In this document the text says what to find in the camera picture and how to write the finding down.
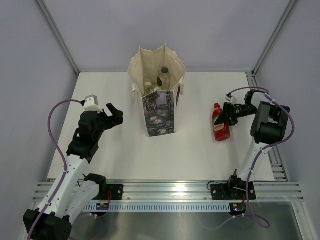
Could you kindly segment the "red bottle white label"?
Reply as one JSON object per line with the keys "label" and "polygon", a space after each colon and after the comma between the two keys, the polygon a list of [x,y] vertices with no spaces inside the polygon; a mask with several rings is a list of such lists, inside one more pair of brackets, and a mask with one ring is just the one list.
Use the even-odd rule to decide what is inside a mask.
{"label": "red bottle white label", "polygon": [[219,103],[214,104],[214,110],[212,114],[212,128],[213,135],[217,142],[226,141],[231,137],[230,127],[227,123],[215,125],[215,121],[222,113],[222,108]]}

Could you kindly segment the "pale green bottle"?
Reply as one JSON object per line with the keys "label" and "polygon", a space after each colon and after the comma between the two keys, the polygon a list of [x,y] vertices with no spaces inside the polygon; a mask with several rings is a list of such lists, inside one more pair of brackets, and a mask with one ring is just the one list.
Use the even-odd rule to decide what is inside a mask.
{"label": "pale green bottle", "polygon": [[148,94],[151,94],[153,92],[153,89],[152,89],[152,83],[151,82],[146,82],[144,84],[144,95],[148,95]]}

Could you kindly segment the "clear square bottle black cap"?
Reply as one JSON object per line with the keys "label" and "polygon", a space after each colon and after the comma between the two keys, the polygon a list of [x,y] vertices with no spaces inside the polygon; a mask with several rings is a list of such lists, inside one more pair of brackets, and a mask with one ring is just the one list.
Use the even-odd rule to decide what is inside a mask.
{"label": "clear square bottle black cap", "polygon": [[158,71],[157,84],[163,91],[170,90],[171,73],[167,67],[162,67]]}

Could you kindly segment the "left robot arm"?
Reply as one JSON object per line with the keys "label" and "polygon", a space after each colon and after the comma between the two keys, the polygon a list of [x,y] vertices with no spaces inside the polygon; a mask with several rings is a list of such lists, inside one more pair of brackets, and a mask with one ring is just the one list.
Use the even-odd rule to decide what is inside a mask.
{"label": "left robot arm", "polygon": [[98,151],[103,133],[123,124],[124,113],[112,103],[106,104],[111,115],[88,99],[80,104],[84,111],[66,154],[61,154],[62,171],[37,208],[27,209],[23,216],[29,240],[67,240],[85,206],[94,198],[100,200],[107,195],[106,178],[92,173],[77,192],[73,190]]}

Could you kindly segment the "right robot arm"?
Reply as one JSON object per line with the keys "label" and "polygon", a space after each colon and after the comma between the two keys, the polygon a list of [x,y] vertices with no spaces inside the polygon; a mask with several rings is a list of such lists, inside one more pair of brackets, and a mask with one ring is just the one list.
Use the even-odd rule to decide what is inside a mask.
{"label": "right robot arm", "polygon": [[226,183],[210,186],[213,200],[255,200],[254,179],[259,166],[271,148],[289,140],[287,124],[293,122],[290,108],[277,103],[266,89],[260,87],[249,90],[243,104],[235,103],[232,93],[228,93],[222,113],[213,123],[232,127],[247,116],[254,116],[248,152]]}

